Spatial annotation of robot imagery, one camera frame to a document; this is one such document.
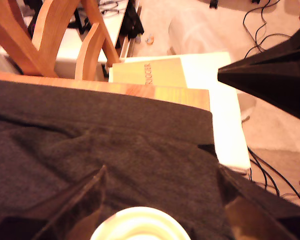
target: wooden surface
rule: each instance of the wooden surface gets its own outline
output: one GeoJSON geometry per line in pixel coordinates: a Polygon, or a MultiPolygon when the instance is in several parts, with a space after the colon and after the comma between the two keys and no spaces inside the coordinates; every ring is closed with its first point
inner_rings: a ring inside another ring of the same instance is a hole
{"type": "Polygon", "coordinates": [[[99,23],[101,29],[105,34],[105,41],[102,49],[107,58],[107,65],[109,67],[112,67],[112,64],[119,63],[119,56],[111,41],[105,22],[99,11],[98,4],[95,0],[81,0],[81,3],[84,7],[87,17],[89,18],[90,23],[91,24],[99,23]]]}
{"type": "Polygon", "coordinates": [[[5,0],[8,4],[9,9],[11,10],[11,13],[16,20],[16,22],[20,25],[24,33],[30,38],[27,26],[24,22],[24,19],[22,17],[19,5],[17,3],[17,0],[5,0]]]}
{"type": "Polygon", "coordinates": [[[76,80],[94,80],[98,58],[105,42],[105,34],[99,23],[94,23],[83,40],[75,65],[76,80]]]}
{"type": "Polygon", "coordinates": [[[0,45],[27,75],[57,77],[39,55],[28,35],[15,20],[7,3],[0,0],[0,45]]]}
{"type": "Polygon", "coordinates": [[[35,23],[32,43],[50,67],[55,67],[57,54],[80,0],[45,0],[35,23]]]}
{"type": "Polygon", "coordinates": [[[0,72],[0,80],[34,85],[45,85],[71,89],[90,90],[105,93],[123,94],[148,99],[182,104],[209,111],[209,91],[181,87],[136,85],[100,81],[73,80],[67,78],[38,77],[0,72]]]}

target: black object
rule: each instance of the black object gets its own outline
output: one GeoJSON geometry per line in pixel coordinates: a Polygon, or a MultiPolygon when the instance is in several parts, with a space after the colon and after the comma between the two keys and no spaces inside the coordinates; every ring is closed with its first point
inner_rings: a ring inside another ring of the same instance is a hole
{"type": "MultiPolygon", "coordinates": [[[[30,7],[30,9],[34,10],[34,16],[32,17],[32,20],[28,26],[28,32],[31,36],[31,38],[34,36],[34,31],[35,31],[35,26],[36,26],[36,22],[37,22],[37,18],[40,12],[40,9],[43,5],[42,0],[23,0],[25,5],[28,5],[30,7]]],[[[75,22],[71,22],[68,25],[68,28],[71,29],[78,29],[79,33],[82,35],[85,33],[86,30],[90,30],[91,29],[91,24],[89,22],[89,19],[86,17],[84,20],[84,25],[82,25],[81,23],[81,19],[80,19],[80,15],[79,15],[79,11],[76,8],[74,11],[74,17],[75,17],[75,22]]]]}
{"type": "Polygon", "coordinates": [[[28,32],[31,36],[31,38],[34,35],[34,31],[35,31],[35,26],[36,26],[36,21],[40,12],[40,9],[43,5],[42,0],[23,0],[24,4],[29,6],[30,9],[34,10],[34,16],[32,17],[32,20],[28,26],[28,32]]]}
{"type": "Polygon", "coordinates": [[[256,240],[300,240],[300,216],[276,219],[242,191],[230,170],[219,165],[217,182],[234,237],[256,240]]]}
{"type": "Polygon", "coordinates": [[[218,0],[211,0],[210,1],[210,6],[209,6],[211,9],[212,8],[215,8],[215,9],[217,9],[217,7],[218,7],[218,0]]]}
{"type": "Polygon", "coordinates": [[[218,80],[300,119],[300,29],[265,52],[219,68],[218,80]]]}
{"type": "MultiPolygon", "coordinates": [[[[218,1],[219,0],[210,0],[210,8],[212,9],[212,8],[215,8],[215,9],[217,9],[217,7],[218,7],[218,1]]],[[[259,4],[260,3],[260,0],[252,0],[252,3],[257,3],[257,4],[259,4]]]]}
{"type": "Polygon", "coordinates": [[[128,39],[134,39],[138,34],[144,34],[145,30],[142,26],[139,15],[131,0],[128,1],[125,14],[123,17],[120,34],[128,36],[128,39]]]}

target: floor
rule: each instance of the floor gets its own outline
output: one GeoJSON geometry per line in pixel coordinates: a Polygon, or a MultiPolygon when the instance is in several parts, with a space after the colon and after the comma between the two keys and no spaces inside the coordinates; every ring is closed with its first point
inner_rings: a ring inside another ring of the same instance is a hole
{"type": "MultiPolygon", "coordinates": [[[[203,47],[198,50],[198,53],[227,51],[230,53],[231,60],[235,62],[242,59],[254,46],[254,42],[243,27],[245,14],[257,6],[250,0],[219,0],[217,10],[209,9],[210,0],[141,1],[140,18],[145,33],[141,38],[141,43],[134,47],[134,57],[173,54],[171,47],[174,42],[172,41],[180,40],[170,39],[169,26],[172,21],[175,29],[184,31],[180,34],[181,36],[187,33],[203,39],[203,47]],[[202,25],[196,30],[187,27],[187,24],[193,27],[198,23],[202,25]],[[145,43],[149,34],[154,35],[153,45],[145,43]]],[[[259,6],[267,2],[268,0],[261,0],[259,6]]],[[[299,14],[300,0],[281,0],[278,4],[266,8],[263,15],[267,25],[258,34],[259,42],[269,34],[292,35],[295,33],[300,28],[299,14]]],[[[254,35],[258,27],[262,25],[261,11],[257,10],[249,14],[246,17],[246,25],[254,35]]],[[[262,46],[270,48],[285,39],[281,36],[269,37],[262,46]]],[[[256,106],[250,119],[242,126],[247,145],[284,175],[297,191],[300,191],[300,120],[263,100],[256,99],[256,106]]],[[[268,168],[265,169],[274,178],[281,195],[293,193],[280,177],[268,168]]],[[[262,172],[254,165],[252,165],[252,178],[256,182],[264,183],[262,172]]],[[[297,197],[288,195],[284,197],[300,205],[297,197]]]]}

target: yellow book cover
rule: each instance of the yellow book cover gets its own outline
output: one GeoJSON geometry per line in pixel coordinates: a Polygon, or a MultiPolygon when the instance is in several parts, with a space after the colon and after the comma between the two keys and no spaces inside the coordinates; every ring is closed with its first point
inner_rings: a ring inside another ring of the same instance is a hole
{"type": "Polygon", "coordinates": [[[180,58],[115,63],[112,75],[114,83],[187,87],[180,58]]]}

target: gray fabric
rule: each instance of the gray fabric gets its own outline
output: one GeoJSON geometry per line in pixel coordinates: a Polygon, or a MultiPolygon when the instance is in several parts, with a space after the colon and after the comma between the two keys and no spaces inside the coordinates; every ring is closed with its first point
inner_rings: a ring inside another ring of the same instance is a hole
{"type": "MultiPolygon", "coordinates": [[[[106,165],[100,221],[162,210],[192,240],[233,239],[216,172],[212,115],[174,103],[0,81],[0,215],[13,216],[106,165]]],[[[300,208],[234,173],[277,217],[300,208]]]]}

